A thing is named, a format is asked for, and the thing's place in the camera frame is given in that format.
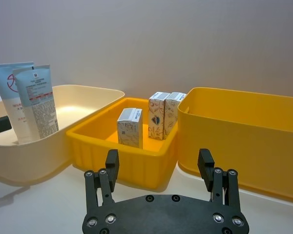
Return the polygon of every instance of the tabletop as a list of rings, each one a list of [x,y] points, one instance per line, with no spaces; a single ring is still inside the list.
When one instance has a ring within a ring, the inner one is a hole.
[[[116,183],[113,199],[153,193]],[[203,180],[178,165],[161,193],[209,200]],[[293,203],[244,190],[240,190],[240,202],[251,234],[293,234]],[[81,234],[85,214],[84,173],[73,166],[30,187],[0,183],[0,234]]]

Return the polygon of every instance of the yellow storage box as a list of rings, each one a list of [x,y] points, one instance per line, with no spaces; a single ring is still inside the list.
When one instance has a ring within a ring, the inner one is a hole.
[[[143,110],[143,149],[118,143],[117,119],[124,108]],[[147,136],[148,100],[124,98],[66,132],[73,165],[97,171],[105,167],[110,149],[118,149],[118,179],[149,189],[166,186],[177,162],[177,125],[166,140]]]
[[[179,166],[199,174],[200,148],[239,172],[242,188],[293,201],[293,97],[194,88],[178,107]]]

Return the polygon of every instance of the gray wall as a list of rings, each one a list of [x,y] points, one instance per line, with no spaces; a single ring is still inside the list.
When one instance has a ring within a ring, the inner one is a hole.
[[[0,63],[149,97],[211,86],[293,96],[293,0],[0,0]]]

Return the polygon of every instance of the printed pattern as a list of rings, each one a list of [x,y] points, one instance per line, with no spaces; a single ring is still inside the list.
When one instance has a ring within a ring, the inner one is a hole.
[[[139,147],[139,130],[135,122],[118,122],[118,142],[120,144]]]
[[[165,101],[149,99],[148,101],[148,136],[162,140],[164,131]]]
[[[178,121],[178,101],[166,100],[165,103],[165,127],[164,127],[164,139],[167,138],[172,128]]]

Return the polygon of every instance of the product box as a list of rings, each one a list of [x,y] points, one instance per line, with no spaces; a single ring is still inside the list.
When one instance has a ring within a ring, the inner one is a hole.
[[[165,99],[170,93],[157,92],[148,100],[148,137],[163,140]]]
[[[186,94],[173,92],[165,100],[164,139],[167,138],[178,120],[178,105],[185,96]]]
[[[142,109],[125,108],[117,120],[118,143],[143,148]]]

